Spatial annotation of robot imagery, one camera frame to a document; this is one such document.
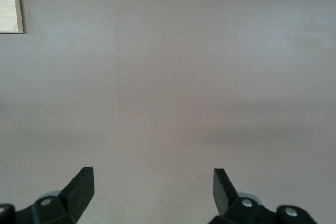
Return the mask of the bamboo cutting board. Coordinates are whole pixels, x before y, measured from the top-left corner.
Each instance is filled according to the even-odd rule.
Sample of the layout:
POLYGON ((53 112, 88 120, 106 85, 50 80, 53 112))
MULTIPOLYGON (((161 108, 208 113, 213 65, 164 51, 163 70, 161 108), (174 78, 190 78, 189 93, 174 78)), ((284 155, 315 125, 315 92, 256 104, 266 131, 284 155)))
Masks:
POLYGON ((0 0, 0 34, 22 34, 20 0, 0 0))

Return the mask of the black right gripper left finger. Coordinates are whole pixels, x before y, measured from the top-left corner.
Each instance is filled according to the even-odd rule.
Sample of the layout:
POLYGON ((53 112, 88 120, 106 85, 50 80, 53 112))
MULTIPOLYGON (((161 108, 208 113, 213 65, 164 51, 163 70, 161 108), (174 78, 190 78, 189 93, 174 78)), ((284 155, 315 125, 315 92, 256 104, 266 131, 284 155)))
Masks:
POLYGON ((84 167, 56 196, 49 195, 20 211, 0 204, 0 224, 77 224, 95 194, 93 167, 84 167))

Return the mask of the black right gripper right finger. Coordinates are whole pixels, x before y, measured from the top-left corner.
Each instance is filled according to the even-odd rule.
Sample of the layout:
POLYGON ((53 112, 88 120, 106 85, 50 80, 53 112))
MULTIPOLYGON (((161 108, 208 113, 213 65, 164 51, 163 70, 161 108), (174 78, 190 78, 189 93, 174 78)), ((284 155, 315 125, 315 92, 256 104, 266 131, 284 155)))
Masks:
POLYGON ((300 207, 281 205, 272 212, 253 197, 239 195, 224 169, 214 169, 213 197, 218 215, 209 224, 315 224, 300 207))

